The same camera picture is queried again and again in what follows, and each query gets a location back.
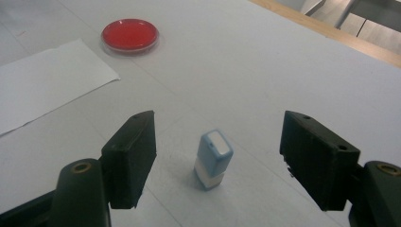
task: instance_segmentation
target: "blue block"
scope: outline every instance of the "blue block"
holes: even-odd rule
[[[233,149],[219,130],[209,131],[200,139],[198,158],[211,178],[227,169],[233,154]]]

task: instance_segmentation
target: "floor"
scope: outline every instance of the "floor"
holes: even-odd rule
[[[348,0],[326,0],[324,5],[311,17],[333,26],[348,2]],[[347,17],[341,30],[401,55],[401,33],[398,31],[372,21],[365,22],[364,18],[354,14]]]

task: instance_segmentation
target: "tabletop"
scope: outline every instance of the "tabletop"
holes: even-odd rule
[[[150,52],[105,51],[102,29],[124,18],[158,28]],[[147,110],[158,156],[138,207],[112,210],[113,226],[349,226],[289,176],[285,110],[359,148],[362,165],[401,166],[400,69],[246,0],[0,0],[0,37],[0,65],[82,39],[121,77],[0,137],[0,213],[53,190],[64,166],[100,157]],[[213,129],[235,153],[205,192],[193,167]]]

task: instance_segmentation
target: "white paper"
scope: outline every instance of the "white paper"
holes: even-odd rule
[[[119,79],[81,40],[0,67],[0,135]]]

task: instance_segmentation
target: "red plate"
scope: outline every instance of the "red plate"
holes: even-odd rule
[[[123,52],[136,52],[154,46],[159,32],[153,24],[147,21],[123,19],[106,26],[101,36],[103,42],[110,49]]]

